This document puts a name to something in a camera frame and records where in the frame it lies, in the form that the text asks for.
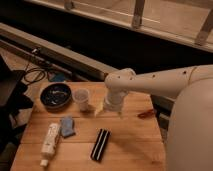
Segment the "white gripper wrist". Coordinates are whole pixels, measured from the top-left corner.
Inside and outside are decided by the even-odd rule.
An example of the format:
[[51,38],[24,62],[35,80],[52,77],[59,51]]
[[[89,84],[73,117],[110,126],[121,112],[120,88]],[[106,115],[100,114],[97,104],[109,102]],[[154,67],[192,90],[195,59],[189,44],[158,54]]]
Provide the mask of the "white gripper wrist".
[[104,98],[103,103],[100,103],[94,112],[94,116],[97,117],[105,110],[118,112],[119,118],[122,116],[122,108],[124,104],[124,98],[128,95],[125,91],[111,91],[109,90]]

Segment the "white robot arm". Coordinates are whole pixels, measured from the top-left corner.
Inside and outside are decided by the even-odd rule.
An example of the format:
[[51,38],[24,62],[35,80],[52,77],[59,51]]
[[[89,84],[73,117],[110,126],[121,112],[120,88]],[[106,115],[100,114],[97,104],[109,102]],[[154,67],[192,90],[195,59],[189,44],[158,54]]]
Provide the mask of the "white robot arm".
[[137,74],[109,73],[107,94],[95,113],[122,112],[131,91],[174,101],[166,148],[166,171],[213,171],[213,64]]

